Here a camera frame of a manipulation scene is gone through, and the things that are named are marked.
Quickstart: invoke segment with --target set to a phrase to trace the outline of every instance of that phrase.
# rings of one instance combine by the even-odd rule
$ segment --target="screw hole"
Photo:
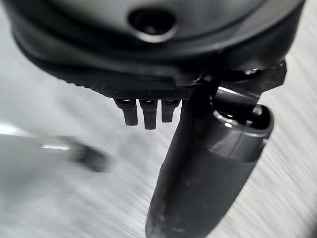
[[[130,13],[128,17],[130,25],[138,32],[142,33],[147,38],[139,38],[148,42],[162,42],[169,37],[166,36],[174,28],[176,24],[176,18],[170,12],[163,9],[144,8],[135,10]]]

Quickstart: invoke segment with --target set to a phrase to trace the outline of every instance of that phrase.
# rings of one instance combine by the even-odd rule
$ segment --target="blurred object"
[[[51,138],[43,140],[9,124],[0,123],[0,201],[6,197],[21,196],[19,193],[54,168],[61,161],[79,161],[89,169],[101,172],[106,157],[91,147]]]

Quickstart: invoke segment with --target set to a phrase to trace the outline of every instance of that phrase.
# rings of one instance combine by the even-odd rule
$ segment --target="black plastic housing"
[[[250,32],[245,25],[252,17],[260,21],[265,12],[254,10],[199,37],[149,44],[79,22],[44,0],[2,1],[14,37],[33,63],[67,82],[122,99],[188,99],[193,92],[188,87],[201,72],[276,65],[291,47],[305,2],[290,0],[292,9]]]
[[[274,125],[263,107],[254,125],[234,123],[195,92],[159,173],[147,238],[205,238],[240,193]]]

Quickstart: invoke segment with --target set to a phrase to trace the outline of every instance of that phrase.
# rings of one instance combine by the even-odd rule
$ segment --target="black prong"
[[[136,100],[132,99],[115,99],[116,105],[123,110],[125,124],[134,126],[138,124],[138,112]]]
[[[162,100],[162,122],[172,122],[175,108],[178,107],[180,100]]]
[[[157,121],[157,100],[140,99],[140,105],[143,110],[144,127],[146,130],[155,130]]]

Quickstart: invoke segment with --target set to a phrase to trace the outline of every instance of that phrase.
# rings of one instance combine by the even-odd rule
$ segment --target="gray background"
[[[309,0],[287,57],[286,83],[261,99],[275,114],[274,133],[211,238],[315,237],[316,12],[317,1]],[[12,40],[2,8],[0,35],[0,121],[39,137],[74,136],[109,156],[108,172],[101,174],[67,160],[41,166],[30,160],[25,169],[17,163],[25,172],[16,179],[17,189],[0,190],[0,238],[144,238],[179,110],[173,123],[158,122],[156,131],[145,131],[142,117],[138,127],[126,127],[112,99],[58,81],[29,63]]]

